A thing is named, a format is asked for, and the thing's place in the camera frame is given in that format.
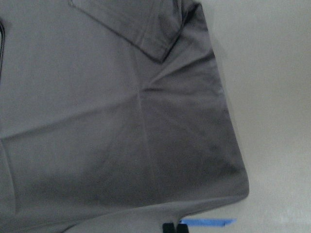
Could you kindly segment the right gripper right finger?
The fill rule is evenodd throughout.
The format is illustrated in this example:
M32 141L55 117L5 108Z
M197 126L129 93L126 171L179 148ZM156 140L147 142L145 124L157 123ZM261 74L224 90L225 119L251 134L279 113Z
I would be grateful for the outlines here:
M176 227L177 233L188 233L188 226L187 224L179 223Z

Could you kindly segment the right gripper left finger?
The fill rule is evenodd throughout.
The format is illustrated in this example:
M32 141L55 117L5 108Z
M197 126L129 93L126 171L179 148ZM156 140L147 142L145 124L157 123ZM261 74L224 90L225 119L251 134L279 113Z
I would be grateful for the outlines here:
M175 233L174 223L164 223L162 225L162 232L163 233Z

